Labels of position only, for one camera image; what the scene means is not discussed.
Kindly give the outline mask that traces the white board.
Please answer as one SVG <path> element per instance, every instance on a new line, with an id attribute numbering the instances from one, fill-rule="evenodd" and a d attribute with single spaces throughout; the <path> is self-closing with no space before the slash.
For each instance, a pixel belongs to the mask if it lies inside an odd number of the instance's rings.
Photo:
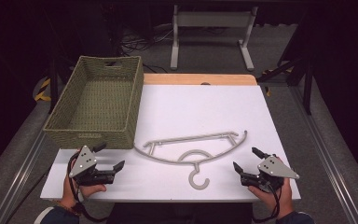
<path id="1" fill-rule="evenodd" d="M 200 166 L 197 184 L 206 178 L 206 189 L 188 183 L 192 165 L 171 165 L 151 160 L 134 150 L 147 141 L 208 133 L 248 132 L 245 142 L 226 156 Z M 201 140 L 156 147 L 156 157 L 175 160 L 185 151 L 202 149 L 215 155 L 231 147 L 226 139 Z M 258 86 L 146 85 L 143 88 L 133 148 L 106 149 L 97 153 L 98 167 L 109 169 L 125 162 L 113 185 L 97 193 L 97 201 L 115 203 L 243 203 L 256 197 L 241 185 L 236 162 L 247 173 L 258 172 L 257 147 L 284 157 L 281 140 Z M 66 163 L 76 148 L 60 148 L 41 196 L 60 198 Z"/>

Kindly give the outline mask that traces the black metal stand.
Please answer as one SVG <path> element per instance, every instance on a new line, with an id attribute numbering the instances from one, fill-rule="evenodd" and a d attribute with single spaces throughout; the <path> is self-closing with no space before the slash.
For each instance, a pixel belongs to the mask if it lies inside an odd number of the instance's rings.
<path id="1" fill-rule="evenodd" d="M 59 81 L 66 84 L 72 75 L 75 63 L 64 56 L 55 56 L 49 62 L 48 78 L 50 79 L 50 110 L 52 112 L 59 100 Z"/>
<path id="2" fill-rule="evenodd" d="M 287 63 L 279 65 L 277 68 L 269 71 L 267 70 L 265 75 L 258 77 L 256 81 L 258 83 L 264 83 L 279 74 L 282 74 L 287 69 L 291 69 L 289 76 L 286 78 L 285 83 L 288 86 L 294 87 L 299 84 L 301 80 L 304 80 L 304 89 L 302 97 L 302 105 L 308 115 L 310 112 L 310 95 L 312 86 L 312 53 L 309 50 L 301 52 L 293 60 L 289 60 Z"/>

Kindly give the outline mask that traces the white metal table frame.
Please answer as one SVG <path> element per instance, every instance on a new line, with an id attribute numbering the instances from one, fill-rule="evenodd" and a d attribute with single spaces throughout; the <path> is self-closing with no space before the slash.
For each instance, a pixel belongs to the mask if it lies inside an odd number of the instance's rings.
<path id="1" fill-rule="evenodd" d="M 179 28 L 180 27 L 223 27 L 243 28 L 244 38 L 238 41 L 242 58 L 248 71 L 254 71 L 255 66 L 248 50 L 248 43 L 255 23 L 258 7 L 247 11 L 181 11 L 178 5 L 173 8 L 172 15 L 172 54 L 170 68 L 178 68 L 179 59 Z"/>

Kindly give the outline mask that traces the green woven basket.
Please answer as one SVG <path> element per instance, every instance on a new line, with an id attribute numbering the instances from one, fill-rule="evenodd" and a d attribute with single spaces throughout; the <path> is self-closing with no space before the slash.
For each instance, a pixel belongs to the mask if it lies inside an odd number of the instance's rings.
<path id="1" fill-rule="evenodd" d="M 44 131 L 62 149 L 101 142 L 110 149 L 131 149 L 143 86 L 139 56 L 81 56 Z"/>

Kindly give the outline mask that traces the person's left hand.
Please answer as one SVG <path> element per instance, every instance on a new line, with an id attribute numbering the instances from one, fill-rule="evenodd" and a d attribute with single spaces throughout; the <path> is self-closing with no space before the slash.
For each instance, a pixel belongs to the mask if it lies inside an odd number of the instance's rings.
<path id="1" fill-rule="evenodd" d="M 60 200 L 60 204 L 66 208 L 72 208 L 76 205 L 77 200 L 71 190 L 70 185 L 71 179 L 66 177 L 63 182 L 63 194 Z M 83 195 L 84 199 L 88 199 L 92 194 L 97 192 L 105 192 L 106 186 L 105 185 L 94 185 L 94 186 L 80 186 L 78 187 L 76 183 L 74 183 L 74 188 L 79 189 Z"/>

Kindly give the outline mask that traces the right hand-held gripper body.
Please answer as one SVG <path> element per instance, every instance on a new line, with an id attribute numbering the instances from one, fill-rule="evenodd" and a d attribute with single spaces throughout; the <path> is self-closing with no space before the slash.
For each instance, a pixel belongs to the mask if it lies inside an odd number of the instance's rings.
<path id="1" fill-rule="evenodd" d="M 257 165 L 257 168 L 258 175 L 241 171 L 243 186 L 253 186 L 265 192 L 275 192 L 282 187 L 285 178 L 299 179 L 299 174 L 275 156 L 267 157 Z"/>

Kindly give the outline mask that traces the metal floor rail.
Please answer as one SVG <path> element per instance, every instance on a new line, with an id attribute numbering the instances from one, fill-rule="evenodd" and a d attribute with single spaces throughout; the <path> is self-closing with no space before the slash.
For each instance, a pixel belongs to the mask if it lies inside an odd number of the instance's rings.
<path id="1" fill-rule="evenodd" d="M 303 106 L 303 98 L 300 90 L 297 87 L 289 87 L 289 91 L 294 98 L 302 119 L 305 120 L 305 123 L 310 130 L 310 135 L 316 147 L 316 152 L 323 164 L 324 170 L 327 173 L 330 183 L 348 221 L 350 224 L 358 224 L 358 208 L 352 199 L 341 172 L 338 170 L 333 158 L 328 152 L 327 146 L 312 115 L 309 115 Z"/>
<path id="2" fill-rule="evenodd" d="M 41 147 L 46 138 L 46 134 L 40 130 L 36 139 L 34 140 L 24 162 L 21 164 L 20 169 L 14 176 L 8 192 L 6 193 L 3 201 L 0 203 L 0 224 L 6 224 L 11 215 L 14 214 L 16 201 L 19 199 L 20 194 L 34 168 L 34 165 L 40 155 Z"/>

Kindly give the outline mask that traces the person's legs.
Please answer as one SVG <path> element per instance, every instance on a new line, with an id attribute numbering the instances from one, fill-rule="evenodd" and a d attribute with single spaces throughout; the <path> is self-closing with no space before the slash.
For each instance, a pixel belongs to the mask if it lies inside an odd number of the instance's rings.
<path id="1" fill-rule="evenodd" d="M 251 203 L 116 203 L 106 224 L 252 224 Z"/>

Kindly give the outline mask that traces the person's right hand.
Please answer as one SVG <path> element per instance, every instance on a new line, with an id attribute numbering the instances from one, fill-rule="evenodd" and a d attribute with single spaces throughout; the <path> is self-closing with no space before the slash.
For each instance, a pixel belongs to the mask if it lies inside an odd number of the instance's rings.
<path id="1" fill-rule="evenodd" d="M 276 218 L 281 218 L 294 211 L 292 202 L 292 189 L 290 186 L 290 179 L 285 178 L 280 190 L 276 192 L 279 201 L 276 202 L 273 193 L 266 193 L 254 186 L 248 188 L 259 200 L 261 200 L 270 212 L 273 212 L 276 205 L 280 206 L 280 211 Z"/>

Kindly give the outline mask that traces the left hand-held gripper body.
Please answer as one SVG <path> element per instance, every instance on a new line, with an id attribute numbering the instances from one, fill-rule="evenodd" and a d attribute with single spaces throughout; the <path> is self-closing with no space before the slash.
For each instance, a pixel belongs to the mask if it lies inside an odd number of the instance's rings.
<path id="1" fill-rule="evenodd" d="M 114 182 L 115 170 L 99 171 L 96 168 L 97 159 L 88 146 L 83 146 L 75 159 L 75 162 L 69 162 L 68 175 L 79 186 L 104 185 Z"/>

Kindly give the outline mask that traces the grey clothes hanger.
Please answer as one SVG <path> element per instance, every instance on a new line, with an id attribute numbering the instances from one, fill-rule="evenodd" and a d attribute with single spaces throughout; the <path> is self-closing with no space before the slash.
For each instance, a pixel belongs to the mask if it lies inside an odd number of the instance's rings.
<path id="1" fill-rule="evenodd" d="M 192 165 L 193 170 L 188 175 L 188 183 L 193 189 L 203 190 L 209 186 L 210 179 L 206 178 L 202 184 L 197 184 L 195 182 L 194 177 L 200 173 L 200 166 L 205 162 L 215 161 L 226 156 L 234 149 L 242 145 L 247 139 L 247 135 L 248 132 L 244 131 L 239 140 L 236 140 L 236 138 L 239 137 L 240 135 L 235 132 L 208 133 L 208 134 L 199 134 L 199 135 L 191 135 L 191 136 L 182 136 L 176 138 L 159 139 L 159 140 L 147 141 L 143 144 L 142 147 L 134 147 L 134 150 L 139 154 L 154 161 L 167 163 L 171 165 Z M 212 140 L 217 138 L 228 140 L 228 142 L 231 144 L 231 147 L 215 155 L 211 154 L 206 150 L 202 150 L 198 148 L 190 149 L 185 151 L 182 155 L 180 155 L 175 160 L 160 158 L 154 155 L 155 148 L 163 145 L 180 144 L 186 142 L 197 142 L 201 140 Z"/>

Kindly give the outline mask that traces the yellow black striped tape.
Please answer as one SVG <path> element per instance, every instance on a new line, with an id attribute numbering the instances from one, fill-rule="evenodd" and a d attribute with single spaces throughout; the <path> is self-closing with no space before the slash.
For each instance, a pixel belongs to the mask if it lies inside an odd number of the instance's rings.
<path id="1" fill-rule="evenodd" d="M 46 95 L 46 90 L 47 90 L 49 84 L 50 84 L 50 78 L 46 77 L 45 80 L 42 82 L 42 84 L 39 88 L 39 91 L 37 92 L 37 94 L 34 97 L 34 99 L 36 101 L 49 102 L 51 100 L 51 97 Z"/>
<path id="2" fill-rule="evenodd" d="M 280 72 L 279 75 L 290 75 L 292 73 L 292 70 L 293 70 L 293 68 L 283 70 L 282 72 Z M 262 72 L 262 76 L 266 76 L 267 74 L 271 73 L 272 71 L 273 71 L 272 69 L 265 70 Z M 270 91 L 269 86 L 264 87 L 264 89 L 265 89 L 267 97 L 270 97 L 271 91 Z"/>

